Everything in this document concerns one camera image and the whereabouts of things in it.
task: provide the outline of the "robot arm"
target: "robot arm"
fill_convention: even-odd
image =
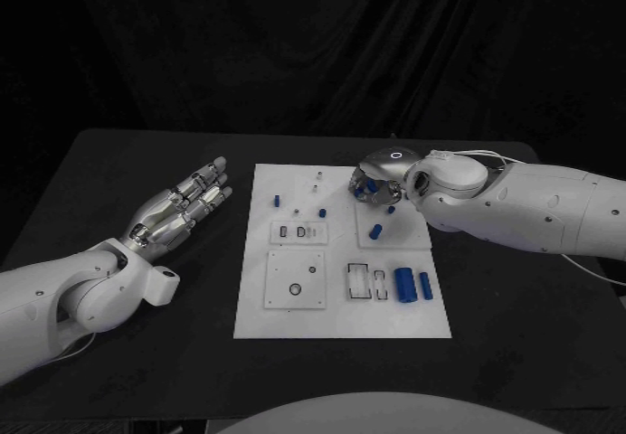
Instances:
[[[168,304],[180,278],[151,263],[230,195],[223,170],[217,158],[157,194],[118,240],[0,274],[0,385],[53,360],[82,336],[124,323],[142,299]],[[59,307],[69,314],[62,321]]]
[[[392,147],[360,162],[349,190],[393,204],[405,191],[428,224],[519,250],[626,260],[626,183],[577,169]]]

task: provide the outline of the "black tabletop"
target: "black tabletop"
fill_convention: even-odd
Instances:
[[[90,348],[0,389],[0,419],[242,417],[341,392],[421,392],[497,407],[626,404],[626,312],[610,286],[552,255],[429,230],[452,339],[235,340],[255,163],[354,165],[376,149],[519,143],[89,130],[76,140],[2,269],[116,237],[141,203],[216,156],[233,195],[158,263],[171,303],[142,303]],[[598,271],[594,259],[578,259]]]

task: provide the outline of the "white board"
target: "white board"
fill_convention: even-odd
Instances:
[[[385,238],[393,242],[375,248],[362,247],[357,215],[362,228],[377,219],[369,212],[386,212],[386,207],[357,210],[359,204],[347,191],[353,167],[256,165],[253,171],[251,214],[245,241],[243,265],[238,292],[235,338],[427,338],[451,337],[442,295],[429,254],[428,227],[405,200],[395,205],[383,223]],[[279,207],[274,196],[279,196]],[[320,218],[320,208],[326,218]],[[327,244],[297,245],[269,243],[272,222],[326,222]],[[406,222],[415,222],[406,228]],[[409,233],[409,236],[393,234]],[[398,244],[403,238],[414,244]],[[324,308],[265,308],[265,280],[271,250],[323,251]],[[347,263],[367,264],[370,285],[373,271],[385,272],[388,299],[350,299],[347,291]],[[409,267],[415,276],[418,300],[401,303],[393,281],[393,269]],[[418,273],[428,273],[432,300],[425,300]]]

